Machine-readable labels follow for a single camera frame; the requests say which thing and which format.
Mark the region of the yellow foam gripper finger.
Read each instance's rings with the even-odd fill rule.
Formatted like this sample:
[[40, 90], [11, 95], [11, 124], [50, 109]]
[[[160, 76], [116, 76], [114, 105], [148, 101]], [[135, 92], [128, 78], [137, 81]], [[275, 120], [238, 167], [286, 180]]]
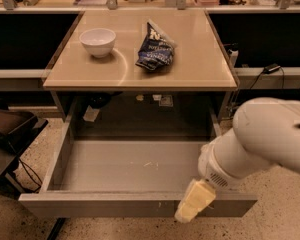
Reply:
[[204, 180], [193, 179], [175, 212], [175, 219], [188, 223], [207, 208], [216, 198], [215, 189]]

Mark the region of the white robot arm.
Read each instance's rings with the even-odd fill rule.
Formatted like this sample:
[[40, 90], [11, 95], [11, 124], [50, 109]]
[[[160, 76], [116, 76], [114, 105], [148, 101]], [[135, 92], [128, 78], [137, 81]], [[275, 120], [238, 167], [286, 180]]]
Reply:
[[188, 223], [247, 176], [279, 165], [300, 174], [300, 101], [255, 98], [235, 112], [232, 128], [201, 147], [200, 178], [187, 187], [175, 219]]

